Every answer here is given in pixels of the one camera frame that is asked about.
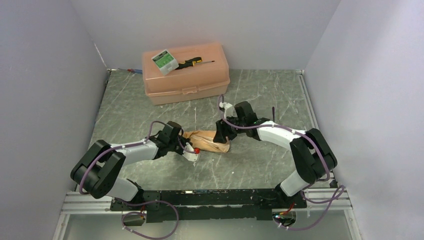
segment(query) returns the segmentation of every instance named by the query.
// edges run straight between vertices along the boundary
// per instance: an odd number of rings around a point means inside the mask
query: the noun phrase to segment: purple cable
[[[178,214],[178,211],[177,211],[177,209],[175,208],[175,206],[173,206],[171,203],[169,203],[169,202],[167,202],[167,201],[162,201],[162,200],[154,200],[154,201],[147,201],[147,202],[143,202],[143,203],[133,204],[133,203],[129,203],[129,202],[127,202],[127,201],[124,201],[124,200],[122,200],[122,199],[120,199],[120,198],[116,198],[116,199],[117,199],[118,201],[120,201],[120,202],[122,202],[122,203],[126,204],[127,206],[132,206],[132,207],[138,207],[138,206],[143,206],[143,205],[147,205],[147,204],[154,204],[154,203],[163,203],[163,204],[166,204],[166,205],[170,206],[170,207],[174,210],[175,215],[176,215],[176,223],[175,223],[175,226],[174,226],[173,230],[172,230],[170,233],[168,233],[168,235],[165,235],[165,236],[161,236],[161,237],[152,237],[152,236],[147,236],[147,235],[144,235],[144,234],[142,234],[142,233],[139,233],[138,231],[134,231],[134,230],[132,230],[131,228],[129,228],[129,227],[127,227],[127,226],[125,226],[125,223],[124,223],[124,219],[125,219],[125,217],[127,217],[127,216],[129,216],[129,215],[139,215],[139,216],[144,216],[144,214],[143,214],[143,213],[138,212],[138,211],[131,211],[131,212],[129,212],[129,213],[127,213],[127,214],[125,214],[125,215],[123,215],[123,216],[122,216],[122,218],[121,218],[121,223],[122,223],[122,227],[123,227],[123,229],[125,229],[125,230],[127,230],[127,231],[129,231],[129,232],[131,232],[131,233],[133,233],[133,234],[136,234],[136,235],[138,235],[138,236],[140,236],[140,237],[143,237],[143,238],[146,238],[146,239],[150,239],[150,240],[162,240],[162,239],[166,239],[166,238],[168,238],[169,236],[171,236],[172,234],[174,234],[174,232],[177,230],[177,227],[178,227],[178,221],[180,220],[180,215]]]
[[[341,189],[341,193],[343,193],[345,191],[345,186],[340,185],[334,191],[332,197],[329,199],[329,203],[328,203],[327,207],[325,208],[324,212],[321,214],[321,216],[319,216],[319,218],[314,223],[312,223],[311,225],[306,226],[306,227],[299,227],[299,228],[286,227],[286,229],[289,230],[289,231],[304,231],[304,230],[309,230],[309,229],[315,227],[317,224],[319,224],[321,222],[321,220],[324,218],[324,216],[327,214],[327,212],[329,211],[331,203],[334,201],[334,199],[336,199],[336,193],[339,191],[339,189]]]
[[[147,142],[147,140],[149,140],[149,138],[150,138],[150,134],[152,134],[152,127],[153,127],[153,124],[154,123],[160,123],[160,124],[163,124],[163,125],[165,125],[165,123],[163,123],[163,122],[161,122],[161,121],[152,121],[151,123],[150,123],[150,128],[149,128],[149,130],[148,130],[148,134],[147,134],[147,137],[145,138],[145,140],[144,141],[141,141],[141,142],[136,142],[136,143],[131,143],[131,144],[127,144],[127,145],[119,145],[119,146],[114,146],[114,147],[111,147],[111,148],[109,148],[109,149],[107,149],[106,151],[104,151],[104,152],[102,152],[102,153],[100,153],[100,155],[98,155],[95,159],[94,159],[94,161],[88,166],[88,168],[87,168],[87,170],[85,171],[85,173],[84,173],[84,175],[82,176],[82,179],[81,179],[81,182],[79,182],[79,193],[80,194],[82,194],[82,195],[87,195],[87,194],[89,194],[88,192],[84,192],[83,191],[83,186],[84,186],[84,182],[86,181],[86,178],[87,178],[87,176],[89,175],[89,172],[93,169],[93,167],[96,165],[96,163],[104,156],[104,155],[106,155],[107,153],[109,153],[109,152],[111,152],[111,151],[113,151],[113,150],[117,150],[117,149],[122,149],[123,147],[124,148],[132,148],[132,147],[137,147],[137,146],[141,146],[141,145],[143,145],[143,144],[145,144],[145,142]]]
[[[221,95],[218,96],[218,103],[217,103],[218,109],[220,109],[220,99],[222,99],[222,103],[223,103],[224,102],[224,95],[221,94]],[[233,128],[236,128],[236,129],[257,129],[257,128],[263,128],[263,127],[271,127],[271,128],[280,128],[280,129],[284,129],[286,131],[292,132],[291,128],[283,126],[283,125],[278,125],[278,124],[275,124],[275,125],[265,124],[265,125],[258,125],[258,126],[237,126],[237,125],[232,124],[231,122],[229,122],[225,118],[224,112],[222,112],[221,118],[226,124],[230,125]],[[324,160],[324,157],[321,154],[321,151],[318,149],[318,146],[315,144],[315,142],[312,141],[312,139],[310,139],[308,136],[306,136],[303,133],[300,133],[298,131],[295,131],[294,133],[296,135],[299,135],[302,138],[306,139],[313,146],[313,149],[315,149],[315,152],[318,154],[319,160],[321,160],[321,163],[324,167],[324,170],[325,170],[325,173],[327,174],[327,177],[325,179],[318,179],[318,182],[326,182],[326,181],[330,180],[329,167],[327,166],[326,161]]]

